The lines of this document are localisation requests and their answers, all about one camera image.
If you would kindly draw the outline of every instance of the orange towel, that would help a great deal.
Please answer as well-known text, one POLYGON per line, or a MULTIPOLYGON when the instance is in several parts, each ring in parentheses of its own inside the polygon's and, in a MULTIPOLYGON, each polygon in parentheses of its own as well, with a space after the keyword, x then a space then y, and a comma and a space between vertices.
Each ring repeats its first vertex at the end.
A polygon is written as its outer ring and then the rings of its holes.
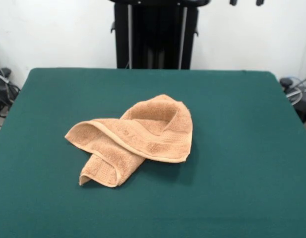
POLYGON ((115 187, 124 183, 145 159, 180 163, 190 153, 192 120, 182 102, 167 95, 139 102, 120 119, 80 122, 65 136, 92 153, 80 185, 94 180, 115 187))

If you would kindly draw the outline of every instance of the black machine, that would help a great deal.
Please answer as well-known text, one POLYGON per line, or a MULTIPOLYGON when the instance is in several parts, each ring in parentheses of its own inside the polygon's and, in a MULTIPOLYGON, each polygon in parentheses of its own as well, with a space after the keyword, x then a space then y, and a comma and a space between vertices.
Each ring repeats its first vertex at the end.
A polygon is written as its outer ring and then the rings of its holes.
POLYGON ((303 123, 306 122, 306 86, 303 81, 298 81, 294 83, 294 78, 282 78, 280 84, 286 94, 286 97, 292 103, 296 113, 300 117, 303 123))
MULTIPOLYGON (((198 7, 210 0, 115 2, 118 68, 190 69, 198 7)), ((237 0, 230 0, 237 5, 237 0)), ((261 6, 264 0, 256 0, 261 6)))
POLYGON ((20 89, 9 81, 11 70, 0 68, 0 112, 4 107, 8 109, 14 103, 20 89))

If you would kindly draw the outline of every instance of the green felt surface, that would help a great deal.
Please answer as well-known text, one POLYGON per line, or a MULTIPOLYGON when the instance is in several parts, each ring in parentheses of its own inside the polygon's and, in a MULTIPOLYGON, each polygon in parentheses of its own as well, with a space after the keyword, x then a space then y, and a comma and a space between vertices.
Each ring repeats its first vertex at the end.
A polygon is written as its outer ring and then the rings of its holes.
POLYGON ((0 132, 0 238, 306 238, 306 131, 267 72, 35 69, 0 132), (78 185, 64 135, 158 94, 193 119, 186 163, 78 185))

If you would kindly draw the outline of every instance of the black cable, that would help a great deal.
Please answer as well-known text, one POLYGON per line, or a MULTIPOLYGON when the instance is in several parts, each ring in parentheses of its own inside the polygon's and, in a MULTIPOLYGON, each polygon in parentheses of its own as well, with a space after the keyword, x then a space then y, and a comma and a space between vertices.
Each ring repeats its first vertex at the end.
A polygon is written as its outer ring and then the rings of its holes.
POLYGON ((305 82, 306 82, 306 79, 304 79, 303 81, 301 81, 301 82, 295 84, 294 86, 291 87, 291 89, 292 89, 292 88, 297 88, 298 86, 300 86, 301 84, 303 84, 303 83, 305 83, 305 82))

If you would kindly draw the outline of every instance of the metal pole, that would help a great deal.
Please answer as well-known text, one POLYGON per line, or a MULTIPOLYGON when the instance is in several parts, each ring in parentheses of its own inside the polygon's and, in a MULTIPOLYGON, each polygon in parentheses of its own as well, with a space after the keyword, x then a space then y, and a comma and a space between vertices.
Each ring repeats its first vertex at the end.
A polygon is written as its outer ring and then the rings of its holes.
POLYGON ((133 8, 132 5, 127 6, 128 12, 128 66, 133 68, 133 8))
POLYGON ((182 68, 183 52, 184 52, 184 34, 185 34, 185 31, 186 31, 186 21, 187 21, 187 7, 184 7, 178 69, 182 68))

